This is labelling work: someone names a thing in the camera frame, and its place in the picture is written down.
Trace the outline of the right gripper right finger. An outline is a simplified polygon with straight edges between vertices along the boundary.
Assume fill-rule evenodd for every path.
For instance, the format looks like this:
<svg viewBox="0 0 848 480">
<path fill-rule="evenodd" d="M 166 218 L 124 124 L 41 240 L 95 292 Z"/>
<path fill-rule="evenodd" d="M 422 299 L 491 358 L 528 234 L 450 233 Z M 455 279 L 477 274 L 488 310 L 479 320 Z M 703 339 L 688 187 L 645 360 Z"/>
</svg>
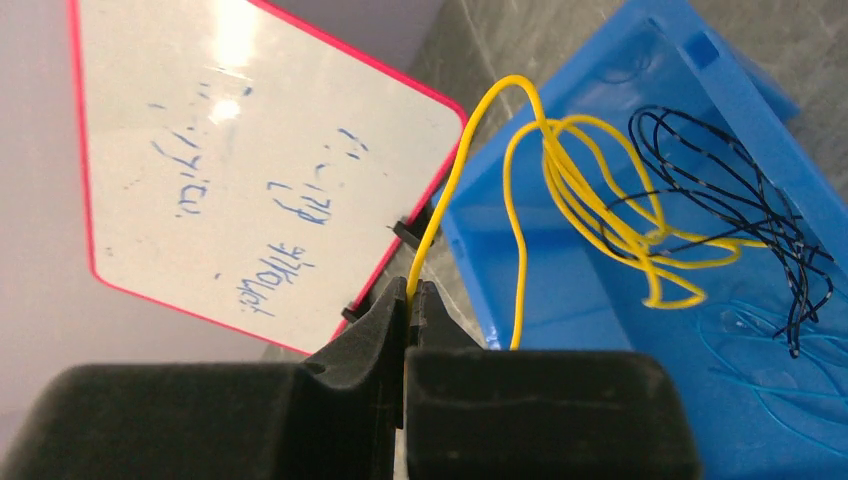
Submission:
<svg viewBox="0 0 848 480">
<path fill-rule="evenodd" d="M 699 479 L 682 400 L 652 357 L 442 346 L 436 286 L 410 306 L 406 467 L 413 479 Z"/>
</svg>

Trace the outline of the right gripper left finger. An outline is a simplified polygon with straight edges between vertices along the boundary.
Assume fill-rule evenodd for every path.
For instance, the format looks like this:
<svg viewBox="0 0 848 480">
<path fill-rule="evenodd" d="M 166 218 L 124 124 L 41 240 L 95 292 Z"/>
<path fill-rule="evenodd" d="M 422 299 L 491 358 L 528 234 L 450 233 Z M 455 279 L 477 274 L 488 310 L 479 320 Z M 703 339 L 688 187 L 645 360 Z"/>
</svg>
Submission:
<svg viewBox="0 0 848 480">
<path fill-rule="evenodd" d="M 406 281 L 300 362 L 89 364 L 52 380 L 5 479 L 389 479 Z"/>
</svg>

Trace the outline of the red framed whiteboard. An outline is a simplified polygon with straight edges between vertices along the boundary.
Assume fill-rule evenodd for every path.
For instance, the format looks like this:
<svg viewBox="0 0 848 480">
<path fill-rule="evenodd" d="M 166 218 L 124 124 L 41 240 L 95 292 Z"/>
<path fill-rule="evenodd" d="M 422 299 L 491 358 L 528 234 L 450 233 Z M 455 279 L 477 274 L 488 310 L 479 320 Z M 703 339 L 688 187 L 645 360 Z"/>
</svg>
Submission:
<svg viewBox="0 0 848 480">
<path fill-rule="evenodd" d="M 455 102 L 267 1 L 72 1 L 102 283 L 313 353 L 449 169 Z"/>
</svg>

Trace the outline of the blue plastic bin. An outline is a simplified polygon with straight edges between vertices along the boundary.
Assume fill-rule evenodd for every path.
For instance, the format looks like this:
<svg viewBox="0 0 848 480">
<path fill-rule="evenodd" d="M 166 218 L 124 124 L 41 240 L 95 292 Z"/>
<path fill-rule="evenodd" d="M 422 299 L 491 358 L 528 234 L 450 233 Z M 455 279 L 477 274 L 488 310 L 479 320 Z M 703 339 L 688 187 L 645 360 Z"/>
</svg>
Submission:
<svg viewBox="0 0 848 480">
<path fill-rule="evenodd" d="M 847 475 L 847 209 L 798 106 L 686 1 L 627 1 L 442 221 L 488 344 L 630 350 L 710 479 Z"/>
</svg>

